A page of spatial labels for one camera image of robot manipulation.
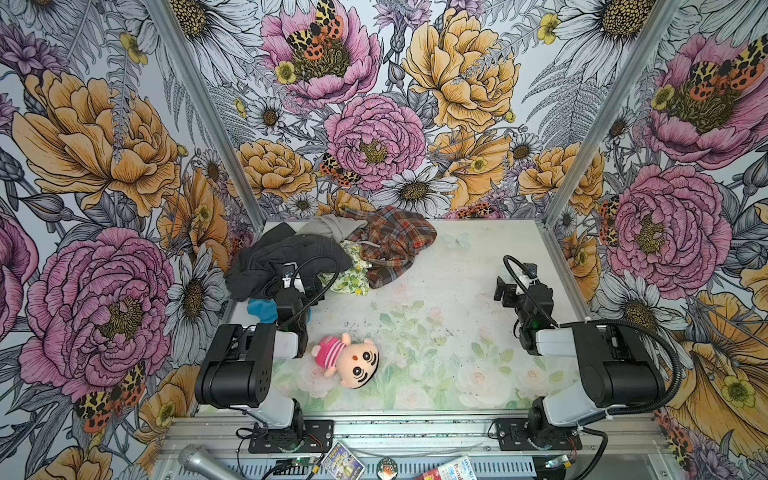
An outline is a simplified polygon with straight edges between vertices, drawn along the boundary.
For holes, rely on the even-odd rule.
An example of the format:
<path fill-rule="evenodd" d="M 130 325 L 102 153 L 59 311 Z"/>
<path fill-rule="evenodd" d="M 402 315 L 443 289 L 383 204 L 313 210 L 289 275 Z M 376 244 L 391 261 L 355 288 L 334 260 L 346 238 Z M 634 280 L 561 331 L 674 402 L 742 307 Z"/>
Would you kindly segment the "teal blue cloth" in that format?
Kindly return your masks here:
<path fill-rule="evenodd" d="M 279 318 L 277 304 L 272 299 L 250 299 L 246 311 L 249 315 L 257 317 L 260 323 L 275 323 Z"/>

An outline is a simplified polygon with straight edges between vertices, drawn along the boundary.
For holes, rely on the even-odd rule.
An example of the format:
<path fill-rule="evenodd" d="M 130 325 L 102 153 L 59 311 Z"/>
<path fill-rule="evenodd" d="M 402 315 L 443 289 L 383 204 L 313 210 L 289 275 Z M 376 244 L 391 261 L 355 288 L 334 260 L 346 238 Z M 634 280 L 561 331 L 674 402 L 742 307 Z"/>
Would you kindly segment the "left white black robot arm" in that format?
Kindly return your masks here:
<path fill-rule="evenodd" d="M 309 306 L 296 263 L 283 268 L 275 294 L 276 319 L 220 326 L 195 383 L 201 405 L 239 411 L 256 420 L 271 445 L 304 437 L 300 404 L 271 387 L 276 360 L 299 359 L 307 350 Z"/>

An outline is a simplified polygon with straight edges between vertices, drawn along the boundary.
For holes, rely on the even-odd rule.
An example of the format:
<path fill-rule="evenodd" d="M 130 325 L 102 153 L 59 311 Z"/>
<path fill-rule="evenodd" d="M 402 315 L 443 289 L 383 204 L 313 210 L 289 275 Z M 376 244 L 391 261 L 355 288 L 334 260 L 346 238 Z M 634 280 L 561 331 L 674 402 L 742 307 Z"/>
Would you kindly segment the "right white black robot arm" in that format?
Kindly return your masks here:
<path fill-rule="evenodd" d="M 521 347 L 533 357 L 571 358 L 578 367 L 573 385 L 532 402 L 523 423 L 496 423 L 501 442 L 524 439 L 533 449 L 567 445 L 578 431 L 617 415 L 656 410 L 680 386 L 681 369 L 665 381 L 642 340 L 666 342 L 655 332 L 626 320 L 558 322 L 553 317 L 554 291 L 542 283 L 537 267 L 511 255 L 507 271 L 496 280 L 495 300 L 514 310 L 513 328 Z"/>

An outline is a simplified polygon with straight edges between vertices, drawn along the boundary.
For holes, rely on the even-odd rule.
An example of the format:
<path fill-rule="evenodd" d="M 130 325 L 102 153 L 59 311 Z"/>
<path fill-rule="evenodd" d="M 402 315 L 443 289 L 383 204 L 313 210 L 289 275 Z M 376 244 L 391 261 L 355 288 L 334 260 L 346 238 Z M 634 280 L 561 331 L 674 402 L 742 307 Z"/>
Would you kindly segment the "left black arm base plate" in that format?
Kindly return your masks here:
<path fill-rule="evenodd" d="M 283 429 L 269 429 L 249 440 L 251 454 L 320 454 L 330 451 L 334 439 L 333 420 L 301 420 Z"/>

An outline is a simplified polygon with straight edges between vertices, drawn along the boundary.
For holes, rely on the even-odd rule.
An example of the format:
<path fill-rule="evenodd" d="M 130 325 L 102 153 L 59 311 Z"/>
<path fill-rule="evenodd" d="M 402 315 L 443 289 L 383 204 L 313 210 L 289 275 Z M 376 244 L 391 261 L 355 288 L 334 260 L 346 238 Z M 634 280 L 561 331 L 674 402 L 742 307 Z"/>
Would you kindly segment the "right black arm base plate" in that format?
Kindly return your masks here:
<path fill-rule="evenodd" d="M 536 429 L 523 418 L 497 418 L 490 435 L 501 451 L 572 451 L 580 450 L 582 442 L 575 429 L 545 426 Z"/>

